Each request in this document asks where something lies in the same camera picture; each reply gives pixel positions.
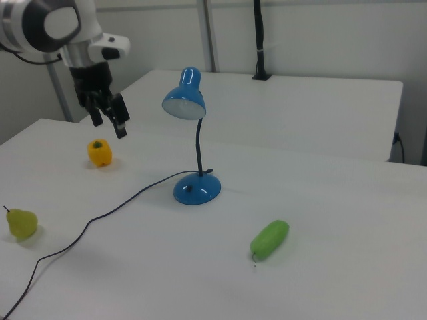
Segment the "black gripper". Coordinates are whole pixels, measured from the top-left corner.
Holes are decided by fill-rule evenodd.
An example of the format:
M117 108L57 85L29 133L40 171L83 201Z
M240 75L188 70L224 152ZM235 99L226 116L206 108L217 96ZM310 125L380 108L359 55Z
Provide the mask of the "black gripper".
M126 122L130 116L121 94L111 93L113 78L108 62L96 63L89 67L70 67L79 104L86 108L95 127L103 124L97 107L107 109L106 115L113 124L118 139L127 135Z

